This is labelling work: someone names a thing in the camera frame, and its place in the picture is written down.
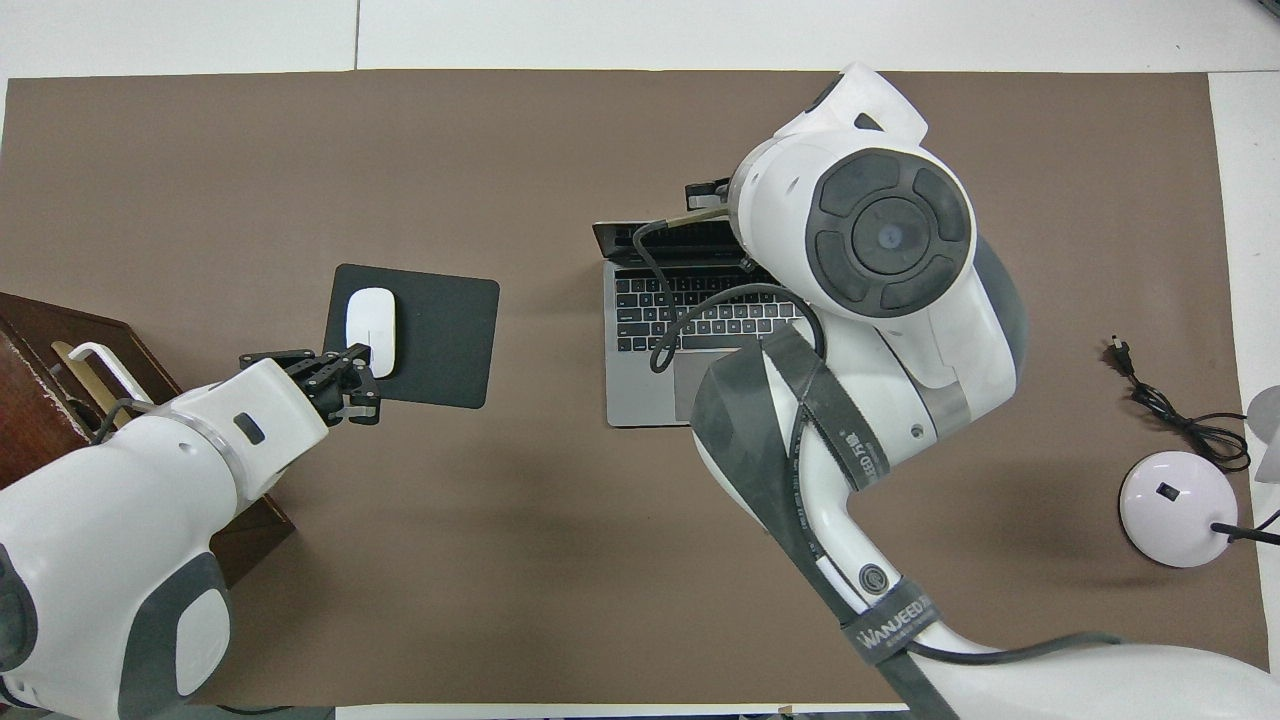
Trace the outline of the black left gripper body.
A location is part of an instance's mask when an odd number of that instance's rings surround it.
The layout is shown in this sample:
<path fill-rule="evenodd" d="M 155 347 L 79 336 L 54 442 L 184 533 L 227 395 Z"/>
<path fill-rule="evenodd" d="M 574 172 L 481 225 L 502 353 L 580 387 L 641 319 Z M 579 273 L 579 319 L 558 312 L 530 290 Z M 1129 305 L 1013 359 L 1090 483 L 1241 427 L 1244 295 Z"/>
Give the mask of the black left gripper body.
<path fill-rule="evenodd" d="M 270 360 L 279 365 L 289 379 L 303 392 L 326 427 L 342 421 L 340 411 L 346 406 L 342 380 L 351 369 L 351 359 L 344 354 L 316 355 L 312 350 L 284 350 L 260 354 L 242 354 L 239 369 Z"/>

